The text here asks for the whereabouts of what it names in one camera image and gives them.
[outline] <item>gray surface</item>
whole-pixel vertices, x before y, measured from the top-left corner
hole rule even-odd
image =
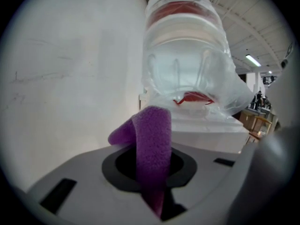
[[[176,218],[166,221],[165,224],[226,224],[230,206],[243,185],[256,146],[255,143],[245,145],[230,172],[210,194],[197,205]]]
[[[62,164],[30,190],[39,202],[63,178],[77,181],[58,216],[78,225],[156,224],[160,220],[139,194],[117,190],[103,176],[101,165],[118,146],[83,153]]]
[[[173,143],[174,148],[190,155],[197,163],[197,172],[192,180],[185,186],[173,188],[172,193],[176,203],[180,203],[190,209],[200,202],[220,181],[228,174],[231,167],[213,162],[216,158],[224,158],[235,161],[239,154],[215,152],[195,149]]]
[[[165,223],[223,224],[244,181],[255,144],[245,146],[240,155],[172,146],[193,157],[198,168],[185,187],[172,190],[175,202],[189,210]],[[61,179],[74,179],[77,185],[59,210],[60,218],[78,225],[161,223],[139,194],[119,191],[104,178],[103,160],[120,148],[111,146],[72,158],[38,181],[29,196],[39,202]],[[237,161],[228,167],[214,163],[216,158]]]
[[[260,141],[231,208],[230,225],[244,224],[290,181],[299,160],[299,130],[285,128]]]

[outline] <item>purple sponge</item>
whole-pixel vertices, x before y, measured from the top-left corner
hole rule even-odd
[[[136,180],[146,203],[160,217],[171,162],[171,113],[149,106],[108,137],[110,144],[136,143]]]

